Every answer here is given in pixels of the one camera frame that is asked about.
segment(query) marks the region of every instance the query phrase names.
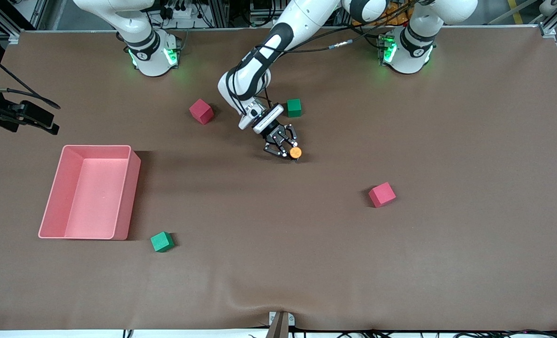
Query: brown table surface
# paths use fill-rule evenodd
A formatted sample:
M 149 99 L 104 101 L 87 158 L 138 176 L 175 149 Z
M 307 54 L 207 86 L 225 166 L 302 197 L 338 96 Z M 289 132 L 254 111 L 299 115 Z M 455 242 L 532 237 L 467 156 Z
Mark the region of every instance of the brown table surface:
M 557 329 L 555 42 L 446 29 L 411 76 L 363 41 L 285 56 L 269 93 L 302 100 L 282 119 L 304 151 L 291 163 L 216 90 L 265 34 L 193 32 L 158 78 L 113 34 L 8 48 L 4 64 L 62 110 L 57 137 L 0 129 L 0 329 L 252 327 L 271 310 L 317 330 Z M 188 111 L 199 98 L 217 113 L 206 126 Z M 143 160 L 128 240 L 37 237 L 65 144 Z M 386 181 L 397 200 L 375 209 L 366 194 Z M 160 231 L 179 246 L 155 253 Z

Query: pink tray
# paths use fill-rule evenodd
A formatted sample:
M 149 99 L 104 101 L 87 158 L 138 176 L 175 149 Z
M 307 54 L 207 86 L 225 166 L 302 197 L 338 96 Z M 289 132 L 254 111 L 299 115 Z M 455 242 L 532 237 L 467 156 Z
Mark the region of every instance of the pink tray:
M 130 146 L 65 146 L 38 237 L 128 237 L 141 159 Z

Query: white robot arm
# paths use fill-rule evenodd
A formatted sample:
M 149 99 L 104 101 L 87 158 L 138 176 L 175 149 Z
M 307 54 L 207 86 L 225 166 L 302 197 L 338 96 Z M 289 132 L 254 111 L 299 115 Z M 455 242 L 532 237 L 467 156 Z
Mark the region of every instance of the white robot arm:
M 388 33 L 394 38 L 397 51 L 383 62 L 400 73 L 416 73 L 428 62 L 443 24 L 452 25 L 468 19 L 477 4 L 478 0 L 419 1 L 408 25 Z
M 401 73 L 420 70 L 428 61 L 433 41 L 443 22 L 464 21 L 474 12 L 477 2 L 419 1 L 409 25 L 393 30 L 392 35 L 401 48 L 385 63 Z M 269 67 L 282 51 L 288 51 L 313 36 L 339 6 L 345 8 L 356 21 L 369 23 L 384 12 L 386 0 L 291 0 L 266 39 L 251 49 L 236 67 L 224 73 L 218 82 L 220 94 L 241 117 L 239 128 L 252 126 L 254 132 L 266 140 L 266 152 L 292 160 L 300 156 L 293 126 L 284 126 L 276 121 L 284 108 L 281 105 L 266 107 L 256 98 L 270 84 Z M 287 152 L 284 146 L 291 146 L 291 150 Z
M 154 30 L 141 9 L 154 0 L 74 0 L 75 4 L 112 25 L 128 45 L 132 62 L 148 77 L 164 75 L 177 66 L 177 40 L 164 30 Z
M 218 82 L 220 94 L 239 112 L 239 128 L 252 126 L 254 132 L 261 134 L 266 140 L 266 152 L 292 160 L 300 156 L 295 128 L 291 124 L 285 126 L 276 121 L 284 108 L 281 105 L 266 107 L 255 97 L 270 84 L 269 67 L 282 54 L 281 51 L 288 51 L 308 40 L 336 8 L 341 5 L 349 8 L 352 0 L 344 2 L 341 4 L 341 0 L 291 0 L 261 45 L 251 49 L 241 62 L 224 73 Z M 359 11 L 360 14 L 364 13 L 368 20 L 377 18 L 385 9 L 385 0 L 362 2 L 370 4 L 360 6 Z M 374 9 L 370 8 L 374 4 L 379 5 Z M 284 146 L 291 147 L 289 152 Z

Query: green cube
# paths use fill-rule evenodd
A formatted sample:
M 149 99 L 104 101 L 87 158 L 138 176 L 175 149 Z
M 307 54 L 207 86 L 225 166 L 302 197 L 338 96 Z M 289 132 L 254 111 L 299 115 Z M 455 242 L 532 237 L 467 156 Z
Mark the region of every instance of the green cube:
M 162 231 L 151 237 L 151 244 L 156 252 L 163 253 L 174 247 L 172 237 L 166 231 Z
M 287 116 L 288 117 L 301 116 L 301 101 L 299 99 L 287 100 Z

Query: green led light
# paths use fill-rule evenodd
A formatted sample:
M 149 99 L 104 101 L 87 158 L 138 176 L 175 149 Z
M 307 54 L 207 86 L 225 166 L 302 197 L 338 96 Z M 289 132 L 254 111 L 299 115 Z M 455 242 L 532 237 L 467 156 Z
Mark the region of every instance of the green led light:
M 134 55 L 132 54 L 132 51 L 129 49 L 128 50 L 128 54 L 130 54 L 130 58 L 132 59 L 132 64 L 134 64 L 134 66 L 137 66 L 137 60 L 134 59 Z
M 393 60 L 393 56 L 395 55 L 396 51 L 397 51 L 397 44 L 391 43 L 391 45 L 385 49 L 385 56 L 384 56 L 385 62 L 391 62 Z
M 176 64 L 176 60 L 177 60 L 177 56 L 176 56 L 176 51 L 173 50 L 167 50 L 164 48 L 164 54 L 166 56 L 166 59 L 168 60 L 169 64 Z
M 433 51 L 433 47 L 431 46 L 428 51 L 427 51 L 427 57 L 426 59 L 424 59 L 424 63 L 428 62 L 428 60 L 430 60 L 430 52 Z
M 395 42 L 395 38 L 392 36 L 381 36 L 381 40 L 385 42 Z

